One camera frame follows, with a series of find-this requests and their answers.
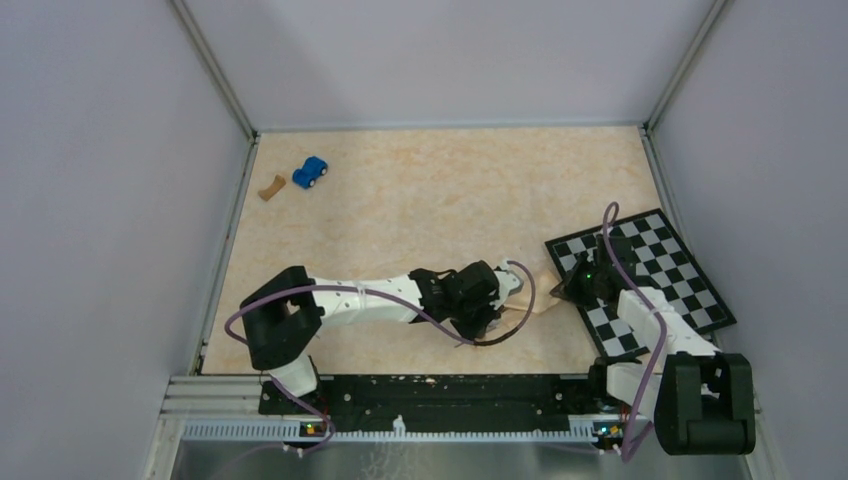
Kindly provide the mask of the orange cloth napkin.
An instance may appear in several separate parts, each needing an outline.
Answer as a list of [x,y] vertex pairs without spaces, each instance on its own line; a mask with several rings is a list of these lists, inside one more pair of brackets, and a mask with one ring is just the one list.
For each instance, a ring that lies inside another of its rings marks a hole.
[[[543,269],[533,273],[533,278],[536,286],[535,300],[533,302],[532,313],[541,314],[551,309],[552,307],[562,303],[562,300],[551,294],[551,291],[559,284],[559,277],[550,269]],[[511,295],[504,304],[504,307],[514,311],[526,311],[530,306],[531,290],[529,281],[525,281],[522,290]]]

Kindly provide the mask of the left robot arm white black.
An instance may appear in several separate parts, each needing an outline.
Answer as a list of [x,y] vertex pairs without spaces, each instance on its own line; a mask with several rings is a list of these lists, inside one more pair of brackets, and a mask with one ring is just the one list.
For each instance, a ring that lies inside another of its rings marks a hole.
[[508,265],[483,260],[462,270],[415,269],[406,275],[365,281],[310,276],[300,265],[273,277],[242,301],[225,324],[240,322],[240,340],[252,367],[284,387],[283,401],[297,413],[319,404],[314,364],[305,350],[323,327],[391,321],[430,323],[449,337],[477,344],[498,320],[506,300],[523,288]]

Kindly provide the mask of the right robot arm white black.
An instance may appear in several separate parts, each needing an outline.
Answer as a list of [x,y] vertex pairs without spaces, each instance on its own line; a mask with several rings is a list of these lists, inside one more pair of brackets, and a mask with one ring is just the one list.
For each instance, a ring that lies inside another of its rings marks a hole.
[[595,239],[595,251],[578,254],[551,293],[583,309],[613,308],[651,356],[645,364],[597,359],[588,373],[589,404],[600,412],[628,405],[650,422],[669,455],[752,453],[756,422],[749,361],[702,338],[653,280],[637,275],[638,258],[627,238]]

